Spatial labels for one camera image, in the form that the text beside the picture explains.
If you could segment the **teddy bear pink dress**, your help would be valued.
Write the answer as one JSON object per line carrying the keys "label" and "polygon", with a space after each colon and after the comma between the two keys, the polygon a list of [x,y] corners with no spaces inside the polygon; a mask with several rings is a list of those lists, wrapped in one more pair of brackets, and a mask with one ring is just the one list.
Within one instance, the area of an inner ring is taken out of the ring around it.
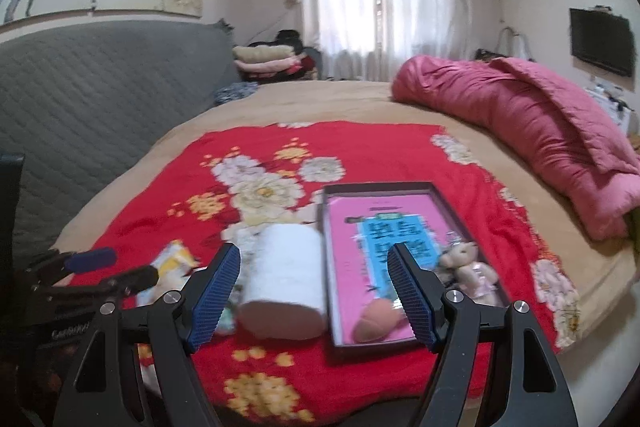
{"label": "teddy bear pink dress", "polygon": [[477,243],[454,237],[442,250],[436,272],[446,285],[459,289],[474,303],[493,307],[501,305],[498,273],[480,260]]}

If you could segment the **yellow white wipes pack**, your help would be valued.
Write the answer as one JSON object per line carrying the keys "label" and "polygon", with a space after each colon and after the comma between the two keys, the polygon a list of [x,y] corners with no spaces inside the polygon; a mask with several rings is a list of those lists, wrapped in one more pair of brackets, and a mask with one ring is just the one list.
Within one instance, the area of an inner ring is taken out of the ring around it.
{"label": "yellow white wipes pack", "polygon": [[167,291],[181,291],[192,272],[198,269],[201,263],[180,239],[175,239],[165,246],[151,265],[157,269],[158,280],[153,287],[141,291],[136,296],[138,307],[155,303]]}

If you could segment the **peach makeup sponge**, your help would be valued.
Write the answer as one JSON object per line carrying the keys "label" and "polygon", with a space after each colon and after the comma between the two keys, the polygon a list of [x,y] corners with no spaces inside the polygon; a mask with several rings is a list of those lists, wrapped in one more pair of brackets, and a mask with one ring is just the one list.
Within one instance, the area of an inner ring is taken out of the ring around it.
{"label": "peach makeup sponge", "polygon": [[377,343],[404,324],[406,314],[399,299],[373,299],[362,310],[352,329],[355,343]]}

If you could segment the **dark framed pink tray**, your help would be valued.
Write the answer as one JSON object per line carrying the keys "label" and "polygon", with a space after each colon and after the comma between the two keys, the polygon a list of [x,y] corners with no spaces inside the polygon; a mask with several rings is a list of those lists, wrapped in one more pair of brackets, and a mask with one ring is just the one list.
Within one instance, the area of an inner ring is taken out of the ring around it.
{"label": "dark framed pink tray", "polygon": [[[338,350],[384,349],[414,343],[406,320],[377,343],[355,343],[352,329],[373,299],[395,300],[387,253],[405,244],[422,269],[436,272],[454,237],[477,243],[465,222],[432,182],[342,183],[322,188],[320,213],[326,250],[331,335]],[[490,262],[482,248],[480,260]],[[499,282],[502,307],[509,302]]]}

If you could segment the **beige bed sheet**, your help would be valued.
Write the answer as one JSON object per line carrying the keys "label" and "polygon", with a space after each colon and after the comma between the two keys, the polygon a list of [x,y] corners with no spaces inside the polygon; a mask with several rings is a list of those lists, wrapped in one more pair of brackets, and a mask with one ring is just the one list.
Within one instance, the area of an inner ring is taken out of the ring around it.
{"label": "beige bed sheet", "polygon": [[426,108],[399,104],[390,86],[364,81],[294,81],[260,88],[244,100],[206,110],[175,124],[65,225],[55,242],[61,251],[88,249],[122,208],[147,187],[191,142],[209,131],[263,124],[346,120],[360,124],[439,124],[445,127],[521,202],[579,296],[577,339],[595,332],[616,313],[629,312],[626,296],[639,276],[638,256],[627,239],[593,243],[570,204],[548,187],[512,150],[489,132]]}

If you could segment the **grey quilted sofa cover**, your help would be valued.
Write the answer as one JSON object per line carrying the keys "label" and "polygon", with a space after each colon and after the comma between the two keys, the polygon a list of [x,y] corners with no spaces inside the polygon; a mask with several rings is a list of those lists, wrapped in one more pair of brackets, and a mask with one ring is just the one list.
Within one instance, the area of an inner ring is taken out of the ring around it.
{"label": "grey quilted sofa cover", "polygon": [[25,157],[13,254],[51,247],[94,195],[238,81],[233,29],[116,20],[1,46],[1,150]]}

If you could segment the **pink folded quilt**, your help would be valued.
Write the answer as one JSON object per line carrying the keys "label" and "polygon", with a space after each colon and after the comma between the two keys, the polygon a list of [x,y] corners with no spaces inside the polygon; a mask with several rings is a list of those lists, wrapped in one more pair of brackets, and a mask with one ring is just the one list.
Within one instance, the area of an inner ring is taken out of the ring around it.
{"label": "pink folded quilt", "polygon": [[399,69],[392,97],[488,130],[570,200],[590,239],[629,236],[639,208],[639,156],[577,84],[519,58],[419,55]]}

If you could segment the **blue patterned cloth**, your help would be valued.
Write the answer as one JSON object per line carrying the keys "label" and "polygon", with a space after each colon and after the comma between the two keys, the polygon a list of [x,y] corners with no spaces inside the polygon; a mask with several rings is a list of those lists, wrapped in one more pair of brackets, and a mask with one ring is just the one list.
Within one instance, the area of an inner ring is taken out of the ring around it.
{"label": "blue patterned cloth", "polygon": [[259,84],[254,81],[232,82],[229,86],[218,89],[214,94],[214,105],[221,106],[233,101],[243,100],[254,94]]}

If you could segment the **stack of folded clothes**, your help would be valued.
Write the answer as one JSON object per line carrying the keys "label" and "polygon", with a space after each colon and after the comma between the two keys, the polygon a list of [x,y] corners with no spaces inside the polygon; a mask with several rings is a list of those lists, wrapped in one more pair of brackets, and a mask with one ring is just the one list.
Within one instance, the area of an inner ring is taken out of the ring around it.
{"label": "stack of folded clothes", "polygon": [[272,41],[235,46],[232,53],[244,81],[275,83],[322,77],[321,53],[312,46],[305,46],[295,29],[280,30]]}

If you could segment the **black wall television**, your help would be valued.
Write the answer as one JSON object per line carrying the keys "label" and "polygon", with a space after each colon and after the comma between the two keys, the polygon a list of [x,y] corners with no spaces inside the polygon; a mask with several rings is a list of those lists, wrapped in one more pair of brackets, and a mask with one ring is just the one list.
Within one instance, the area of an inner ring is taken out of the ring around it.
{"label": "black wall television", "polygon": [[571,8],[570,54],[612,74],[631,78],[636,50],[629,20],[608,11]]}

